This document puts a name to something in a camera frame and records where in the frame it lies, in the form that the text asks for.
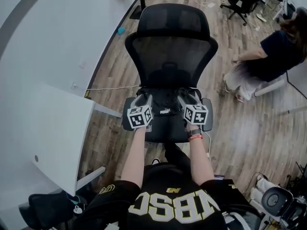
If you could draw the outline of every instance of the wrist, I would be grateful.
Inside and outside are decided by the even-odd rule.
[[[188,131],[195,130],[195,129],[199,129],[199,127],[197,125],[191,125],[191,124],[187,125],[187,130]]]
[[[146,133],[146,129],[147,129],[147,127],[141,127],[141,128],[137,128],[137,129],[135,129],[135,134],[136,133]]]

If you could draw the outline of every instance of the white cable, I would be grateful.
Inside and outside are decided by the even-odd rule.
[[[205,134],[209,137],[209,151],[208,151],[208,157],[209,157],[209,161],[211,163],[211,157],[210,157],[210,148],[211,148],[211,137],[209,136],[209,134],[207,132],[205,132]]]
[[[125,86],[125,87],[118,87],[118,88],[87,89],[87,90],[119,90],[119,89],[131,89],[131,88],[136,88],[136,87],[139,87],[139,85]]]
[[[193,1],[196,2],[198,5],[204,7],[204,8],[210,8],[208,5],[210,3],[212,3],[213,1],[216,1],[216,0],[212,0],[210,2],[201,2],[201,3],[197,2],[196,0],[193,0]]]

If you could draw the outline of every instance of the sleeve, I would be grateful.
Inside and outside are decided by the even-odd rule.
[[[222,212],[239,208],[258,215],[257,210],[249,204],[233,180],[210,180],[203,183],[201,188],[217,203]]]
[[[261,47],[268,56],[277,56],[283,52],[285,32],[276,31],[261,41]]]
[[[100,230],[107,224],[125,218],[130,205],[141,193],[140,188],[132,182],[115,181],[101,189],[85,211],[75,220],[73,230]]]
[[[201,188],[217,203],[230,230],[258,230],[259,212],[249,204],[233,180],[211,180]]]

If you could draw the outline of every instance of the wooden floor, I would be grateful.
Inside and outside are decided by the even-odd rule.
[[[243,26],[238,16],[228,20],[230,11],[220,9],[221,1],[213,2],[213,8],[205,8],[193,0],[146,0],[147,5],[157,3],[183,3],[197,7],[207,16],[211,36],[219,49],[215,57],[201,75],[198,83],[203,97],[211,99],[214,111],[214,126],[209,132],[212,138],[211,161],[215,173],[232,178],[243,192],[255,172],[264,173],[272,182],[286,181],[287,174],[297,175],[295,161],[305,165],[307,162],[307,112],[285,114],[284,112],[307,105],[307,100],[292,86],[253,98],[248,103],[238,103],[233,94],[224,92],[222,77],[233,65],[233,54],[251,50],[260,41],[278,29],[269,21],[264,24],[255,13],[249,16],[254,25]],[[112,88],[133,86],[140,83],[138,72],[128,55],[125,38],[136,31],[138,21],[124,21],[125,33],[113,40],[94,81],[93,88]],[[114,91],[91,91],[90,97],[109,108],[122,112],[125,99],[135,96],[138,88]],[[130,149],[133,133],[121,127],[121,120],[105,114],[95,113],[83,149],[80,176],[88,170],[106,167],[99,178],[97,189],[120,177],[123,163]],[[189,154],[189,145],[181,144]],[[164,158],[162,144],[146,144],[145,163],[154,157]]]

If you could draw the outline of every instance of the dark hair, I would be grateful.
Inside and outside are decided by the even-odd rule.
[[[296,17],[281,23],[281,29],[290,37],[302,59],[307,58],[307,9],[300,7],[296,10]]]

